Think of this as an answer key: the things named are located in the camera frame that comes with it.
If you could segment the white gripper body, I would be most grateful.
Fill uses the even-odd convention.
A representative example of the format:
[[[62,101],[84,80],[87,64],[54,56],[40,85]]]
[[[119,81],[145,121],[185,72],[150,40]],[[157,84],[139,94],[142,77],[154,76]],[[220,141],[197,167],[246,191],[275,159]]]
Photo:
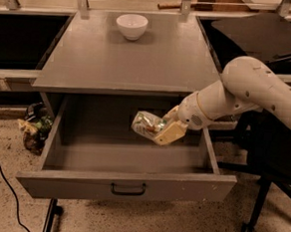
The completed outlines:
[[[177,110],[178,118],[186,123],[190,130],[199,130],[212,124],[212,120],[200,108],[197,97],[198,92],[188,95],[181,101]]]

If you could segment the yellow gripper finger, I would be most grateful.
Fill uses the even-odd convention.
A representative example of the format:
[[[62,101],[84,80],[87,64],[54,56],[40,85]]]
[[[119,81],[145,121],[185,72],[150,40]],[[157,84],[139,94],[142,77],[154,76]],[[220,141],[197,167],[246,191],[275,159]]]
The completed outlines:
[[[161,132],[158,132],[153,141],[160,146],[175,142],[183,138],[187,131],[187,124],[182,121],[171,120]]]
[[[178,106],[173,107],[170,111],[168,111],[164,116],[163,120],[165,121],[178,121]]]

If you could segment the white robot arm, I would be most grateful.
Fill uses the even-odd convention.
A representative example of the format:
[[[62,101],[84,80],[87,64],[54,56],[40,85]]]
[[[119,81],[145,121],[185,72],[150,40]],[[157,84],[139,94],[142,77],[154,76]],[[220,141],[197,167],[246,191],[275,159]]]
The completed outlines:
[[[291,87],[261,61],[241,56],[227,63],[221,79],[194,92],[168,112],[167,124],[153,139],[166,145],[216,119],[265,109],[291,129]]]

